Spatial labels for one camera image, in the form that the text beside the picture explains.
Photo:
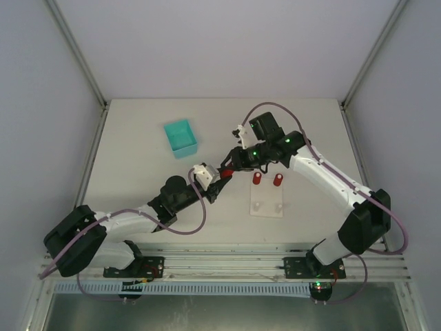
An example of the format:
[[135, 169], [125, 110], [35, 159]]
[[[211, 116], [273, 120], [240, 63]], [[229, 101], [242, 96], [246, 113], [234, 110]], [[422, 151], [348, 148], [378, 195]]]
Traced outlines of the large red spring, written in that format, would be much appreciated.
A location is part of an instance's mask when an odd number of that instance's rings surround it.
[[273, 180], [273, 185], [276, 187], [280, 187], [283, 182], [283, 179], [284, 179], [283, 174], [281, 173], [276, 174]]

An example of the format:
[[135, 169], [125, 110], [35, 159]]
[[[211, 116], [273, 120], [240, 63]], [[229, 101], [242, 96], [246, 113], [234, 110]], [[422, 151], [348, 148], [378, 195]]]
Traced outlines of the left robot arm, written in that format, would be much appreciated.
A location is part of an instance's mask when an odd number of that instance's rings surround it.
[[[200, 232], [207, 221], [207, 204], [214, 203], [231, 176], [221, 176], [209, 183], [203, 173], [189, 172], [188, 178], [170, 177], [160, 194], [138, 208], [116, 212], [94, 212], [88, 205], [75, 207], [43, 239], [52, 262], [39, 275], [45, 279], [54, 272], [71, 277], [88, 267], [128, 270], [142, 257], [138, 246], [129, 240], [135, 234], [161, 230], [181, 236]], [[172, 226], [177, 214], [199, 203], [200, 224], [193, 230]]]

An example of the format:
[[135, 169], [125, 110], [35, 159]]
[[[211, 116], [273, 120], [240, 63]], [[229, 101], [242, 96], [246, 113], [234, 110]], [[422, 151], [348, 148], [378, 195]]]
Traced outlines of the long red spring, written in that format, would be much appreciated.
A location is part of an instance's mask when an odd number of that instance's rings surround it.
[[261, 172], [255, 172], [253, 174], [253, 177], [252, 177], [252, 183], [254, 185], [259, 185], [261, 180], [262, 180], [262, 173]]

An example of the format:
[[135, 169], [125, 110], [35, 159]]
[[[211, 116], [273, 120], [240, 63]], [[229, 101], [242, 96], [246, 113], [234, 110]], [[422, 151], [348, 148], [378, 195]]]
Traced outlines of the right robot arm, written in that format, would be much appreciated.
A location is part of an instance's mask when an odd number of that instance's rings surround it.
[[267, 172], [270, 163], [280, 163], [319, 187], [345, 217], [336, 233], [308, 251], [307, 262], [314, 272], [350, 254], [362, 254], [390, 230], [391, 217], [387, 211], [391, 199], [384, 190], [374, 192], [340, 173], [319, 156], [302, 133], [285, 134], [270, 112], [249, 124], [259, 142], [248, 148], [232, 149], [220, 170]]

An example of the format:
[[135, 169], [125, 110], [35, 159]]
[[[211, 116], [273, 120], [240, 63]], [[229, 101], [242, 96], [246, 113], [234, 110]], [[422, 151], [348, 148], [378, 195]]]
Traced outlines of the short red spring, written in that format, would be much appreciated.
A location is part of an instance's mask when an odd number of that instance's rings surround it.
[[222, 179], [223, 179], [223, 178], [226, 178], [226, 177], [230, 177], [230, 176], [233, 175], [233, 173], [234, 173], [233, 170], [224, 169], [224, 170], [221, 172], [220, 177], [221, 177]]

